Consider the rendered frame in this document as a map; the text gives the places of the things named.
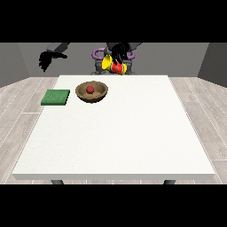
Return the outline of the green square pad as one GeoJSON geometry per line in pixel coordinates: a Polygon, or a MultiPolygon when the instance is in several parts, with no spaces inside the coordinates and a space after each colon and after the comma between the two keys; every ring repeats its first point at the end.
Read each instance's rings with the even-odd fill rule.
{"type": "Polygon", "coordinates": [[[70,90],[47,90],[41,101],[42,106],[64,106],[70,90]]]}

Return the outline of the yellow cup with melon print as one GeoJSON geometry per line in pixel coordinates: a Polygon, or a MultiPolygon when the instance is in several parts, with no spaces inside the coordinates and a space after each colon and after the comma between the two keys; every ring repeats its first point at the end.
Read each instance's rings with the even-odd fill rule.
{"type": "Polygon", "coordinates": [[[122,64],[120,64],[119,62],[114,63],[110,55],[106,55],[103,58],[101,66],[104,70],[107,70],[116,74],[125,74],[127,71],[127,66],[124,63],[122,64]]]}

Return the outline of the brown wooden bowl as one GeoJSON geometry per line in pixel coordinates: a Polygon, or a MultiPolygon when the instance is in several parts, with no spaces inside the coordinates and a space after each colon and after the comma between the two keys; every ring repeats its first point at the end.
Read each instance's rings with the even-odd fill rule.
{"type": "Polygon", "coordinates": [[[101,101],[107,94],[108,87],[103,82],[90,81],[79,84],[75,89],[76,96],[86,103],[97,103],[101,101]],[[94,88],[94,92],[89,94],[86,89],[88,86],[94,88]]]}

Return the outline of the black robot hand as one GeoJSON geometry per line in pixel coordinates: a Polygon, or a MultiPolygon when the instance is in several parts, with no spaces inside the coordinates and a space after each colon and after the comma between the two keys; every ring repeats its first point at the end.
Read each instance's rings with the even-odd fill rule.
{"type": "Polygon", "coordinates": [[[111,49],[114,64],[122,64],[128,58],[127,53],[129,51],[130,46],[128,43],[114,43],[111,49]]]}
{"type": "Polygon", "coordinates": [[[58,58],[66,59],[67,55],[52,51],[44,51],[39,57],[39,67],[45,72],[51,64],[51,61],[58,58]]]}

